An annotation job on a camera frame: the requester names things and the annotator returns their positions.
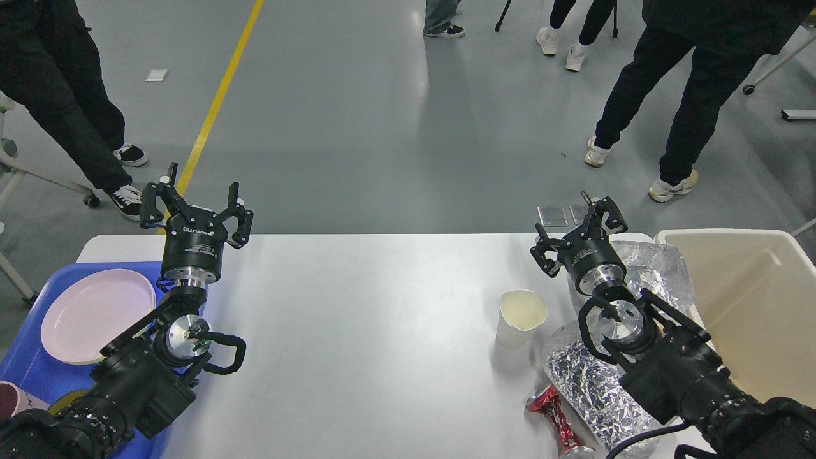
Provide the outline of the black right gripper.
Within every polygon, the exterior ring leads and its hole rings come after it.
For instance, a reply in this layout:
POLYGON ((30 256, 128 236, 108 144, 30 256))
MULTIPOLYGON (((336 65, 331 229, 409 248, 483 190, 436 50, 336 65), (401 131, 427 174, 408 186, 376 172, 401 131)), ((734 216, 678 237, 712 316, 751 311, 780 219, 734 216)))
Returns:
POLYGON ((612 198, 592 198, 586 191, 581 197, 588 212, 579 226, 579 239, 565 247, 563 238, 551 238, 539 222, 534 224, 538 238, 530 255, 540 270, 555 278, 560 267, 566 268, 575 290, 584 296, 616 296, 614 290, 625 291, 626 267, 610 244, 609 236, 629 232, 629 224, 612 198), (554 252, 558 259, 548 258, 554 252))

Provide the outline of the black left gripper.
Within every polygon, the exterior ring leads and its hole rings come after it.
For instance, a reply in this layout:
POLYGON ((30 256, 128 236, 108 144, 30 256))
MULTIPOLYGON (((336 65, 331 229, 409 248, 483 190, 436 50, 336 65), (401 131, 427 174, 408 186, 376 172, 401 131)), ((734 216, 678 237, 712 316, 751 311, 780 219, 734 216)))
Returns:
POLYGON ((227 205, 219 213, 190 207, 176 191, 178 164, 172 162, 158 182, 141 192, 139 226, 166 230, 160 272, 166 280, 195 278, 204 286, 221 279, 224 243, 235 249, 248 244, 254 212, 239 197, 239 183, 228 187, 227 205))

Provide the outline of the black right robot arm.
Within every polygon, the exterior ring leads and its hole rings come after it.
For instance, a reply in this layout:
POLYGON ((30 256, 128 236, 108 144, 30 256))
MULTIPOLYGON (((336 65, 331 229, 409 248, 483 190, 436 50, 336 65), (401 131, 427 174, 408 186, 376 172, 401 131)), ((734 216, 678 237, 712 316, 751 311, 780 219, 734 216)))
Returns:
POLYGON ((618 442, 608 457, 656 437, 696 428, 709 445, 675 448, 676 458, 813 458, 814 409, 787 397, 761 403, 738 388, 711 335, 656 293, 633 293, 611 245, 629 227, 612 198, 584 195, 580 226, 551 237, 541 223, 530 255, 554 278, 565 268, 575 293, 580 341, 595 360, 622 371, 618 383, 659 429, 618 442))

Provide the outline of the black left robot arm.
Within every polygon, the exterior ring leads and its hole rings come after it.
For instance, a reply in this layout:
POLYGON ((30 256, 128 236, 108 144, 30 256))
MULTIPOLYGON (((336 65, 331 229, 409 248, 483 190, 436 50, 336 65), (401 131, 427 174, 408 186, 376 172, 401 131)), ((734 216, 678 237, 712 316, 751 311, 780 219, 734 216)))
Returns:
POLYGON ((224 245, 242 248, 253 213, 228 189, 224 210, 190 205, 175 188, 176 163, 142 194, 140 226, 166 241, 158 305, 100 349, 93 386, 57 413, 28 409, 2 423, 3 458, 108 458, 135 431, 154 438, 195 401, 202 372, 228 375, 244 361, 242 337, 213 331, 201 316, 207 286, 221 279, 224 245))

